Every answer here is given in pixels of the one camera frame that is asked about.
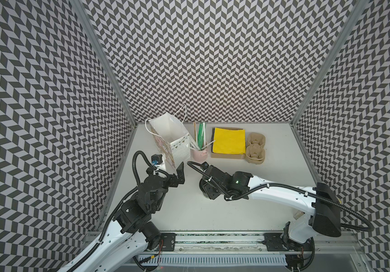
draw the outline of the pink cup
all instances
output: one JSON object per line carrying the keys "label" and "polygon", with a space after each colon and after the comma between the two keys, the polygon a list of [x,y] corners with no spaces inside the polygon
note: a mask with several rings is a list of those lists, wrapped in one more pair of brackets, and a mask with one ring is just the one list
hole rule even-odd
{"label": "pink cup", "polygon": [[192,160],[199,163],[203,163],[206,161],[208,153],[207,153],[207,149],[201,151],[191,149],[191,155],[192,155]]}

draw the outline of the yellow napkin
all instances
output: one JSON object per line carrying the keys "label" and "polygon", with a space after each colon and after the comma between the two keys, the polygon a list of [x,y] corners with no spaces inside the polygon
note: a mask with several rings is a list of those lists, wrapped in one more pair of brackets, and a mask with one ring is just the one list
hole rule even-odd
{"label": "yellow napkin", "polygon": [[214,129],[213,152],[220,154],[245,154],[245,130]]}

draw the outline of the cardboard box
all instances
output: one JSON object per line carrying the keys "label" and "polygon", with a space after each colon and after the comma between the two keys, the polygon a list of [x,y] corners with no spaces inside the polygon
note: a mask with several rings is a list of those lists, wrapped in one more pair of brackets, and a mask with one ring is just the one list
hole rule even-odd
{"label": "cardboard box", "polygon": [[[229,130],[240,130],[243,128],[223,128],[223,129],[229,129]],[[215,128],[212,128],[212,140],[215,138]],[[210,153],[210,157],[212,158],[221,158],[221,159],[245,159],[245,154],[221,154],[221,153],[214,153],[213,152],[213,145],[212,144],[212,152]]]}

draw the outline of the chevron pattern wall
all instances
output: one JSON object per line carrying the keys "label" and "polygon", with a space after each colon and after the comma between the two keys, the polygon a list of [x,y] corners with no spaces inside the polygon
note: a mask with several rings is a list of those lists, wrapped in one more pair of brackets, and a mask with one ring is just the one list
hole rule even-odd
{"label": "chevron pattern wall", "polygon": [[137,122],[264,122],[291,120],[355,0],[83,2]]}
{"label": "chevron pattern wall", "polygon": [[130,131],[67,0],[0,0],[0,271],[78,253]]}
{"label": "chevron pattern wall", "polygon": [[368,4],[298,131],[322,179],[373,220],[359,241],[390,271],[390,0]]}

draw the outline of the side wall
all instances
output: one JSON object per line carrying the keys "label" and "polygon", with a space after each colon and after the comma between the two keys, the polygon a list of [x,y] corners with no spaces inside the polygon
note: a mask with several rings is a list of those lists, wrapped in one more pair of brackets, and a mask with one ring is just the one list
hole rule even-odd
{"label": "side wall", "polygon": [[298,131],[322,180],[373,220],[358,238],[373,268],[390,271],[390,0],[370,1]]}
{"label": "side wall", "polygon": [[294,116],[355,0],[83,3],[137,122],[266,122]]}
{"label": "side wall", "polygon": [[0,271],[74,257],[130,132],[67,0],[0,0]]}

